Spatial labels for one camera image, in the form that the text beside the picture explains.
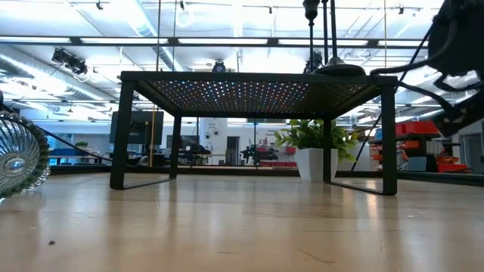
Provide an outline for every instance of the wooden floor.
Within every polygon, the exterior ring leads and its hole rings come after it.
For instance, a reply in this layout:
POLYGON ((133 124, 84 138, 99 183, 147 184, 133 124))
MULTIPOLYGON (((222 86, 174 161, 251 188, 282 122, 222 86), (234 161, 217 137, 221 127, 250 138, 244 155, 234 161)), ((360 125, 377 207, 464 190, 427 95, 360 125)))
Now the wooden floor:
POLYGON ((113 191, 108 178, 55 176, 5 199, 0 271, 484 270, 480 187, 400 181, 397 196, 375 196, 297 178, 179 176, 113 191))

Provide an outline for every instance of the black screen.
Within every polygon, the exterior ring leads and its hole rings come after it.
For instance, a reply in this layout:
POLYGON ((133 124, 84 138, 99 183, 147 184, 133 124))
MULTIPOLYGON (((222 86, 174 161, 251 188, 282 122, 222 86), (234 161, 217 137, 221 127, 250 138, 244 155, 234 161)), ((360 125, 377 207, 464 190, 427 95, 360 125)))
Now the black screen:
MULTIPOLYGON (((163 136, 163 111, 156 113, 157 120, 155 125, 156 145, 161 144, 163 136)), ((130 129, 129 129, 129 144, 151 144, 151 121, 153 118, 152 112, 135 111, 131 114, 130 129)), ((114 136, 116 134, 116 124, 118 121, 118 112, 113 113, 111 119, 111 133, 109 140, 114 143, 114 136)))

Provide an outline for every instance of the green leaves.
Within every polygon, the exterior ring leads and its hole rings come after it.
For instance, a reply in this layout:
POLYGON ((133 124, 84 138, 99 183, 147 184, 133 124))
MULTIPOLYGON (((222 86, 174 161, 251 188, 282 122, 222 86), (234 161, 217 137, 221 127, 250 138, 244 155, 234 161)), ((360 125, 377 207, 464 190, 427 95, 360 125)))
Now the green leaves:
MULTIPOLYGON (((282 128, 274 133, 278 146, 287 145, 304 148, 323 148, 324 143, 324 121, 323 120, 297 120, 289 121, 290 129, 282 128)), ((355 157, 348 153, 358 143, 358 134, 349 135, 348 131, 336 126, 336 120, 331 121, 331 141, 332 148, 338 149, 338 159, 350 162, 355 161, 355 157)))

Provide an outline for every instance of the track light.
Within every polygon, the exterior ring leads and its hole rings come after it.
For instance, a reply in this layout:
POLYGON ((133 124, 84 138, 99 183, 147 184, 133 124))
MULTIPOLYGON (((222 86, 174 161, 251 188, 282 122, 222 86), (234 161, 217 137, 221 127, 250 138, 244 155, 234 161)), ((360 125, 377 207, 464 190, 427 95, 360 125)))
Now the track light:
POLYGON ((212 68, 214 73, 225 73, 227 69, 225 68, 224 62, 222 60, 217 60, 212 68))
POLYGON ((65 67, 70 69, 76 75, 85 75, 88 72, 85 60, 73 56, 62 48, 55 48, 52 61, 59 65, 65 64, 65 67))

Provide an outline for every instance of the ceiling light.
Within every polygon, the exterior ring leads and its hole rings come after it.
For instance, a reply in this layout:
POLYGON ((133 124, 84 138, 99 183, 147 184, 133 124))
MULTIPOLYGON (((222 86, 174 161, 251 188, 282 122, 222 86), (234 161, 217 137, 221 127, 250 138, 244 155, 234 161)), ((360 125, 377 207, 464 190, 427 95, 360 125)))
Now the ceiling light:
MULTIPOLYGON (((421 41, 386 41, 386 46, 419 46, 421 41)), ((385 46, 385 41, 379 41, 378 46, 385 46)), ((429 42, 423 43, 424 47, 429 46, 429 42)))
POLYGON ((410 104, 410 107, 442 107, 438 104, 410 104))
MULTIPOLYGON (((324 45, 323 39, 313 40, 314 45, 324 45)), ((368 44, 366 40, 337 40, 337 45, 340 46, 365 46, 368 44)), ((309 39, 280 39, 279 45, 309 45, 309 39)))
MULTIPOLYGON (((168 39, 159 39, 160 44, 167 44, 168 39)), ((82 43, 86 44, 135 44, 135 45, 155 45, 156 37, 153 38, 81 38, 82 43)))
POLYGON ((267 39, 178 39, 181 44, 267 45, 267 39))
POLYGON ((71 43, 69 38, 55 37, 0 37, 0 42, 41 42, 41 43, 71 43))
POLYGON ((375 116, 364 117, 364 118, 361 118, 360 120, 358 120, 358 124, 360 124, 360 123, 366 123, 366 122, 371 122, 371 121, 374 121, 376 119, 377 118, 375 118, 375 116))
POLYGON ((432 116, 432 115, 434 115, 436 113, 440 113, 441 111, 443 111, 443 110, 434 110, 434 111, 431 111, 429 113, 422 114, 420 117, 432 116))
POLYGON ((395 122, 403 122, 414 118, 415 116, 399 116, 395 118, 395 122))
MULTIPOLYGON (((435 92, 435 94, 437 94, 437 95, 442 95, 444 93, 445 93, 444 91, 436 91, 435 92)), ((424 97, 420 97, 416 100, 413 100, 412 102, 410 102, 410 104, 420 104, 420 103, 427 102, 427 101, 430 101, 430 100, 432 100, 431 97, 424 96, 424 97)))

